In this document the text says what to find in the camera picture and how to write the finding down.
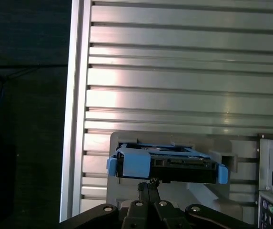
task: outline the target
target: dark background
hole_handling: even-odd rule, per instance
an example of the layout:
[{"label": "dark background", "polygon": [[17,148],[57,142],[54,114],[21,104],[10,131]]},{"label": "dark background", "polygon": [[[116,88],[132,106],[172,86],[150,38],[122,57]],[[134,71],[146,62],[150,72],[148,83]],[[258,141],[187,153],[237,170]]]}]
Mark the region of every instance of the dark background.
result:
[{"label": "dark background", "polygon": [[[70,0],[0,0],[0,64],[67,63],[70,20]],[[14,212],[0,228],[59,222],[66,77],[67,68],[39,69],[5,86],[0,131],[17,166]]]}]

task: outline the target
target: black cable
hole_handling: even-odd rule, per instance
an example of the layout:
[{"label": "black cable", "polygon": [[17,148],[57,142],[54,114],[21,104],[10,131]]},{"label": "black cable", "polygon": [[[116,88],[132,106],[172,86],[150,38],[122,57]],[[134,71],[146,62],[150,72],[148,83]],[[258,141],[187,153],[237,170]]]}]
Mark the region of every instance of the black cable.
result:
[{"label": "black cable", "polygon": [[18,70],[18,71],[14,72],[14,73],[10,73],[10,74],[6,75],[5,78],[8,79],[10,76],[15,75],[15,74],[19,74],[19,73],[24,72],[26,70],[28,70],[28,69],[25,68],[25,69],[22,69],[22,70]]},{"label": "black cable", "polygon": [[26,75],[26,74],[33,73],[33,72],[37,71],[38,69],[40,69],[40,68],[38,67],[38,68],[35,68],[35,69],[29,69],[28,71],[23,72],[23,73],[20,74],[20,75],[16,75],[15,77],[8,78],[7,81],[6,81],[6,83],[9,82],[9,81],[11,81],[11,80],[14,80],[14,79],[17,79],[17,78],[19,78],[19,77],[22,77],[22,76],[24,76],[24,75]]},{"label": "black cable", "polygon": [[18,68],[66,68],[67,64],[19,64],[19,65],[0,65],[0,69]]}]

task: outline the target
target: aluminum panel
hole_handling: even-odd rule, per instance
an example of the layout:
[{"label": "aluminum panel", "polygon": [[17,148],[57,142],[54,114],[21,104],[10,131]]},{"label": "aluminum panel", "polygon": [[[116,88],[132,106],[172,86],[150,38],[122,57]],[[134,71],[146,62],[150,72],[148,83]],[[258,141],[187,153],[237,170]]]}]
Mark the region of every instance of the aluminum panel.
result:
[{"label": "aluminum panel", "polygon": [[257,142],[232,140],[232,153],[243,158],[259,158]]},{"label": "aluminum panel", "polygon": [[[94,2],[73,0],[70,154],[63,162],[73,165],[63,167],[66,183],[73,184],[66,197],[73,215],[84,201],[87,207],[104,201],[99,188],[106,187],[113,131],[273,133],[273,1]],[[258,152],[255,142],[242,138],[232,141],[240,163],[231,197],[249,203],[256,194],[256,186],[247,184],[258,180]],[[80,200],[81,187],[87,187],[87,200]],[[128,196],[129,190],[121,193]],[[254,223],[254,215],[255,208],[244,208],[244,221]]]},{"label": "aluminum panel", "polygon": [[199,73],[91,68],[89,69],[88,85],[273,94],[273,77],[234,73],[223,74],[220,72]]},{"label": "aluminum panel", "polygon": [[255,194],[258,192],[257,185],[247,185],[247,184],[231,184],[230,185],[230,192],[239,192],[239,193],[253,193]]},{"label": "aluminum panel", "polygon": [[255,224],[258,209],[255,207],[243,207],[243,221],[249,224]]},{"label": "aluminum panel", "polygon": [[105,204],[105,203],[106,203],[105,200],[100,200],[100,199],[82,199],[80,213],[85,212],[87,210],[90,210],[93,207],[96,207],[100,204]]},{"label": "aluminum panel", "polygon": [[83,156],[83,172],[107,174],[107,156]]},{"label": "aluminum panel", "polygon": [[273,35],[92,26],[90,42],[273,52]]},{"label": "aluminum panel", "polygon": [[93,6],[91,21],[273,30],[273,17],[253,12]]},{"label": "aluminum panel", "polygon": [[237,202],[248,202],[253,204],[257,200],[254,193],[230,193],[230,199]]},{"label": "aluminum panel", "polygon": [[246,115],[273,115],[273,97],[88,90],[87,106]]},{"label": "aluminum panel", "polygon": [[81,193],[84,198],[105,199],[107,197],[107,187],[82,186]]},{"label": "aluminum panel", "polygon": [[107,178],[83,177],[82,183],[89,186],[107,187]]},{"label": "aluminum panel", "polygon": [[85,151],[109,152],[110,135],[85,134],[84,138]]},{"label": "aluminum panel", "polygon": [[231,172],[231,180],[258,180],[258,164],[238,163],[238,172]]}]

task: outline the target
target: bolt head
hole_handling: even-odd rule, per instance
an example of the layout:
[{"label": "bolt head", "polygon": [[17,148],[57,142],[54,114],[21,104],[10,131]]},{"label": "bolt head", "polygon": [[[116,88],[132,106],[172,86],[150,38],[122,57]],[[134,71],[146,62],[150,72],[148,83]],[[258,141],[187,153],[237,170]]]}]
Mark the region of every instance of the bolt head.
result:
[{"label": "bolt head", "polygon": [[103,210],[104,210],[104,211],[112,211],[112,208],[106,207],[106,208],[104,208]]},{"label": "bolt head", "polygon": [[197,206],[192,207],[192,211],[200,211],[201,209]]},{"label": "bolt head", "polygon": [[160,202],[160,205],[161,205],[161,206],[166,206],[166,205],[167,205],[167,202],[161,201],[161,202]]}]

